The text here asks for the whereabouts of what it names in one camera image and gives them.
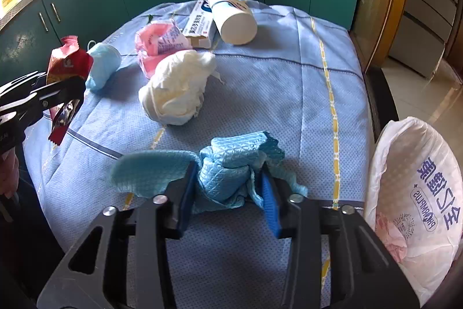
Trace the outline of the person's left hand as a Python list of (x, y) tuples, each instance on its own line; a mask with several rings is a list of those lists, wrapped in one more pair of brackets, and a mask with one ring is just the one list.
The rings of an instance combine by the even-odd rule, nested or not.
[(13, 148), (1, 155), (0, 195), (11, 198), (18, 189), (19, 178), (19, 160)]

